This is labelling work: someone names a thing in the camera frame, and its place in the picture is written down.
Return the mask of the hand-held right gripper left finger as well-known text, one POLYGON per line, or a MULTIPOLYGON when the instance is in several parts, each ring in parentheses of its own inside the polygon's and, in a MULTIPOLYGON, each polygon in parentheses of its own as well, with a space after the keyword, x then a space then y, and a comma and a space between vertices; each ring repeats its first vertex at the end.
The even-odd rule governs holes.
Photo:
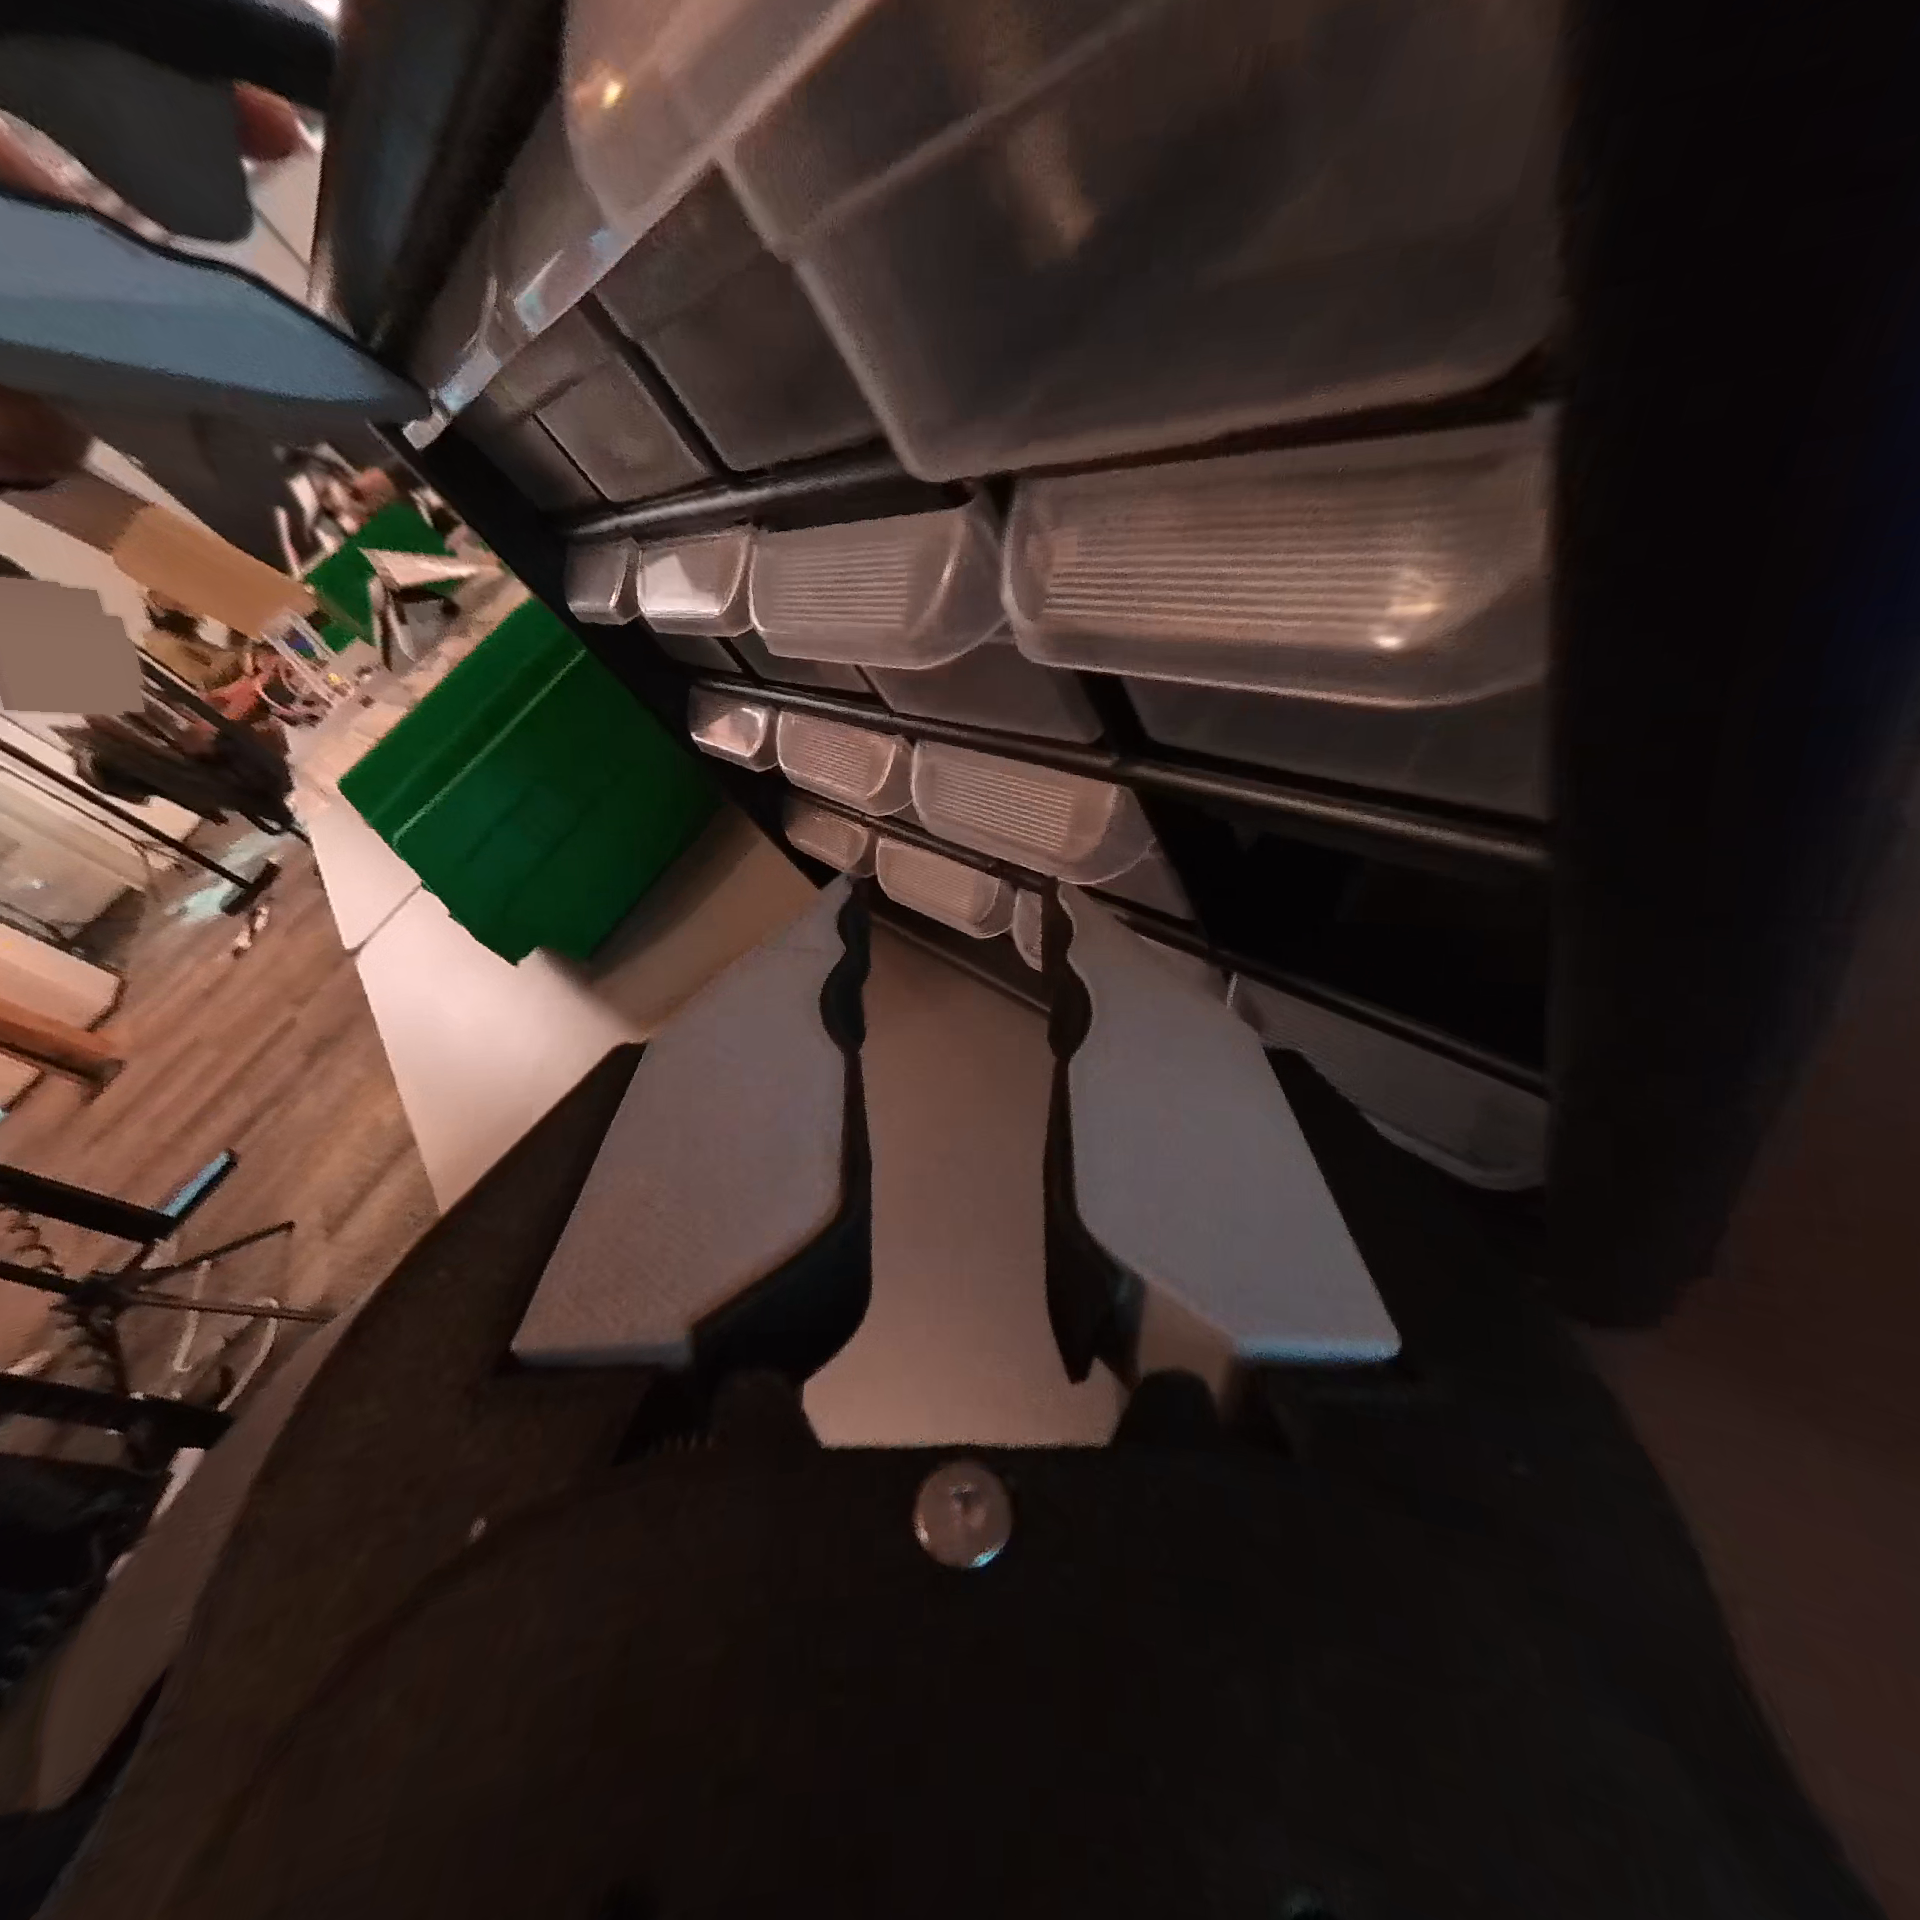
POLYGON ((870 893, 837 881, 640 1049, 526 1370, 822 1370, 872 1298, 870 893))

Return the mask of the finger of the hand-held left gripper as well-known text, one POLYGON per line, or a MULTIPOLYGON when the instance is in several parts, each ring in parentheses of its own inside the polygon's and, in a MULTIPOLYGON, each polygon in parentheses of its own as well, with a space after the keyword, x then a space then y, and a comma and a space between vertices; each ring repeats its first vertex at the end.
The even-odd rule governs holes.
POLYGON ((82 411, 406 426, 431 399, 299 300, 108 216, 2 203, 2 383, 82 411))

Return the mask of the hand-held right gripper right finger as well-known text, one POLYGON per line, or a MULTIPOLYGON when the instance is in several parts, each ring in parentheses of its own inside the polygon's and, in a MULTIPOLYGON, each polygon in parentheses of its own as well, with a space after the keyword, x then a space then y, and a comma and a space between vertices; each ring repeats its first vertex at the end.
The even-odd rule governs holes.
POLYGON ((1396 1363, 1401 1329, 1224 989, 1068 885, 1043 947, 1044 1305, 1068 1380, 1396 1363))

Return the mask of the rows of clear drawers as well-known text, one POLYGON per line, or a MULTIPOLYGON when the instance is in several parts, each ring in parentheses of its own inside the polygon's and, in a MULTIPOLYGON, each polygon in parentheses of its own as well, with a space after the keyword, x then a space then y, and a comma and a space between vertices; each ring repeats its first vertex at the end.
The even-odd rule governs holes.
POLYGON ((413 377, 909 924, 1545 1186, 1565 4, 558 4, 413 377))

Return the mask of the black drawer cabinet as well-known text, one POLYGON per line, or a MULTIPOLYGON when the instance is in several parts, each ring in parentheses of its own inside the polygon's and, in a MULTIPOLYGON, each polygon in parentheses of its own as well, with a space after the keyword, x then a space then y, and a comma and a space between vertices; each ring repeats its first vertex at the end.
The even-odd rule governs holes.
MULTIPOLYGON (((316 279, 414 377, 560 4, 343 4, 316 279)), ((1916 4, 1563 4, 1552 164, 1548 1163, 1537 1273, 1646 1329, 1713 1269, 1916 762, 1916 4)), ((411 454, 717 780, 488 458, 411 454)))

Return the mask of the green plastic bin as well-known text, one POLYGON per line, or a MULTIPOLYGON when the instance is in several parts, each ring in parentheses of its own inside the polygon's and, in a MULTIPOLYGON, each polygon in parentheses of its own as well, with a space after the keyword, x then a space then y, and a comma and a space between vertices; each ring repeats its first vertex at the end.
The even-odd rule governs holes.
POLYGON ((351 644, 375 644, 373 583, 369 553, 449 560, 452 549, 409 501, 396 498, 325 559, 306 566, 301 581, 316 601, 309 625, 335 657, 351 644))
POLYGON ((724 804, 539 598, 357 759, 340 796, 508 965, 539 950, 593 960, 724 804))

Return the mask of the black tripod stand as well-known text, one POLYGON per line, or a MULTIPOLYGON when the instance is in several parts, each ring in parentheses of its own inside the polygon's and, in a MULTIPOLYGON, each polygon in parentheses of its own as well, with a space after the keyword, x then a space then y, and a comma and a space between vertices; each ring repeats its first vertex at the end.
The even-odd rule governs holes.
POLYGON ((268 1366, 339 1318, 219 1289, 225 1271, 285 1251, 290 1219, 184 1251, 240 1164, 220 1150, 152 1204, 5 1164, 5 1286, 47 1308, 40 1344, 5 1366, 6 1429, 101 1434, 121 1469, 162 1477, 219 1447, 268 1366))

